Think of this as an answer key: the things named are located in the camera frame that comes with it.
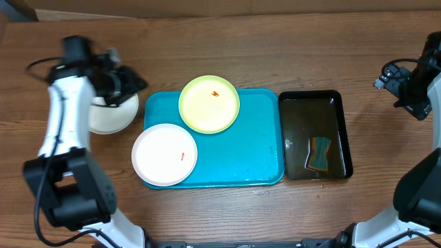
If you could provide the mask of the cream white plate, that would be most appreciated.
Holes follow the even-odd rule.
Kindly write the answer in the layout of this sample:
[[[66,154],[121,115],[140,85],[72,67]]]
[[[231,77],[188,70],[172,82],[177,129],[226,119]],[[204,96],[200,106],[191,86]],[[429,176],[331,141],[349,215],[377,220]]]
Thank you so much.
[[[118,107],[104,106],[104,98],[95,97],[90,106],[89,130],[95,134],[113,134],[126,128],[139,110],[139,98],[135,94]]]

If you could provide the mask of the yellow green plate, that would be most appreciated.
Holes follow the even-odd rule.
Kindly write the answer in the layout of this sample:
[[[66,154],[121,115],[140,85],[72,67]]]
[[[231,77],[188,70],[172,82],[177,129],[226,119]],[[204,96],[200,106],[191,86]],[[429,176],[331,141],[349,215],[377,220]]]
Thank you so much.
[[[240,111],[240,98],[228,80],[214,75],[200,76],[181,91],[178,111],[192,130],[216,134],[234,123]]]

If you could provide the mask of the green yellow sponge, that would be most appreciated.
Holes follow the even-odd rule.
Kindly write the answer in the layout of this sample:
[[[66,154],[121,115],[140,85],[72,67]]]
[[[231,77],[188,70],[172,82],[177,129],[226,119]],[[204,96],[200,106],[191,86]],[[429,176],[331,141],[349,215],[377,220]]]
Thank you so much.
[[[331,145],[331,140],[323,136],[312,137],[309,140],[309,153],[305,168],[315,172],[327,172],[328,160],[327,153]]]

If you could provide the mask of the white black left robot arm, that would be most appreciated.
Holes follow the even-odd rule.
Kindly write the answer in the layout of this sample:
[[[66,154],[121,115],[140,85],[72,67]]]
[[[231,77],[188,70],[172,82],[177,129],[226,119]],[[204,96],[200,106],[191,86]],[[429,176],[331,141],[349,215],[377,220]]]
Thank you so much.
[[[95,96],[120,106],[146,88],[116,50],[95,54],[67,48],[43,81],[50,93],[45,140],[38,156],[23,164],[35,197],[34,229],[41,242],[61,247],[85,235],[105,247],[153,247],[144,228],[118,209],[110,177],[90,151],[89,111]]]

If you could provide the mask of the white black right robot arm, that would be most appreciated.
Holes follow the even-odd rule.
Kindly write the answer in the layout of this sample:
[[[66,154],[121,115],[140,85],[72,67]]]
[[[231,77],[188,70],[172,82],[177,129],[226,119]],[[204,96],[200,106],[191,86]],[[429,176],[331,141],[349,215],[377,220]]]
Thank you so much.
[[[393,204],[373,218],[353,223],[322,247],[397,247],[421,237],[435,247],[430,238],[440,233],[440,60],[417,59],[412,72],[402,72],[396,61],[385,64],[374,85],[392,89],[396,107],[425,103],[433,113],[431,153],[398,182]]]

